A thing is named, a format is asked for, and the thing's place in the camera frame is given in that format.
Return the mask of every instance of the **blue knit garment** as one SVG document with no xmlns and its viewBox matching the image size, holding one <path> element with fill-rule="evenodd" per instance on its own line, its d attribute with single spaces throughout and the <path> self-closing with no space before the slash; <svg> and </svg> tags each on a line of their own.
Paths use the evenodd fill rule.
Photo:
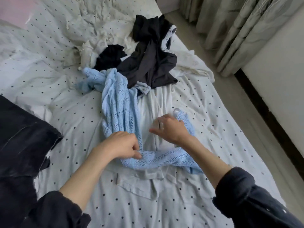
<svg viewBox="0 0 304 228">
<path fill-rule="evenodd" d="M 85 68 L 83 73 L 87 76 L 87 79 L 76 84 L 76 87 L 83 93 L 90 92 L 92 89 L 102 92 L 101 110 L 105 115 L 105 119 L 102 120 L 102 129 L 105 137 L 109 137 L 117 131 L 126 131 L 134 133 L 138 139 L 139 152 L 142 154 L 142 159 L 121 159 L 124 166 L 140 170 L 173 165 L 183 167 L 191 174 L 202 173 L 202 170 L 192 157 L 180 147 L 165 153 L 142 150 L 137 87 L 128 89 L 127 78 L 117 72 L 117 69 L 113 68 L 99 72 L 95 69 Z M 194 128 L 189 122 L 187 114 L 176 109 L 174 116 L 178 120 L 183 120 L 188 132 L 194 136 Z"/>
</svg>

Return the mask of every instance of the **wooden trim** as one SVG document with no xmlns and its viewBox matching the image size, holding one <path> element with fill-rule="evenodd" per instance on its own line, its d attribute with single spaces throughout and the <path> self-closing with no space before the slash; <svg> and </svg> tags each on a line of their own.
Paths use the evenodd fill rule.
<svg viewBox="0 0 304 228">
<path fill-rule="evenodd" d="M 278 140 L 279 144 L 285 151 L 286 155 L 289 157 L 300 176 L 304 180 L 304 157 L 293 144 L 285 130 L 276 120 L 275 116 L 269 111 L 269 108 L 256 91 L 256 89 L 251 84 L 250 80 L 247 78 L 242 69 L 234 74 L 238 82 L 241 84 L 242 88 L 245 90 L 246 94 L 250 98 L 251 102 L 260 113 L 269 129 L 272 131 L 275 138 Z"/>
</svg>

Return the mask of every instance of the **left hand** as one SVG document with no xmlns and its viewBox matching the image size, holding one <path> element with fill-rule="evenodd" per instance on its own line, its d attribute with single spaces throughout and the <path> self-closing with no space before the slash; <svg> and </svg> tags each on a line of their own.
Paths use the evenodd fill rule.
<svg viewBox="0 0 304 228">
<path fill-rule="evenodd" d="M 114 158 L 141 159 L 138 140 L 133 133 L 115 132 L 93 149 L 95 152 L 103 152 Z"/>
</svg>

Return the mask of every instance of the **gray curtain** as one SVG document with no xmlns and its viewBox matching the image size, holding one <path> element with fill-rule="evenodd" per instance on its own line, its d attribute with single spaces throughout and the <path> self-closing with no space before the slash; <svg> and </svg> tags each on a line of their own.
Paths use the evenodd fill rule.
<svg viewBox="0 0 304 228">
<path fill-rule="evenodd" d="M 188 0 L 190 7 L 184 3 L 188 18 L 194 8 L 190 1 L 193 0 Z M 196 29 L 206 35 L 203 47 L 216 50 L 217 71 L 229 76 L 249 62 L 303 3 L 304 0 L 203 0 Z"/>
</svg>

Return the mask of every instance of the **hand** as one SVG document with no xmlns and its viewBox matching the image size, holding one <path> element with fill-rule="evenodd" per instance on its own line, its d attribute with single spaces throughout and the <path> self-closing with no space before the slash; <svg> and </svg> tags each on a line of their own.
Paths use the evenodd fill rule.
<svg viewBox="0 0 304 228">
<path fill-rule="evenodd" d="M 149 131 L 166 141 L 181 145 L 191 137 L 182 120 L 177 120 L 171 114 L 165 114 L 158 118 L 158 121 L 164 124 L 163 129 L 151 128 Z"/>
<path fill-rule="evenodd" d="M 141 154 L 137 151 L 138 140 L 135 134 L 128 132 L 119 131 L 111 134 L 93 150 L 106 153 L 111 159 L 131 157 L 141 159 Z"/>
</svg>

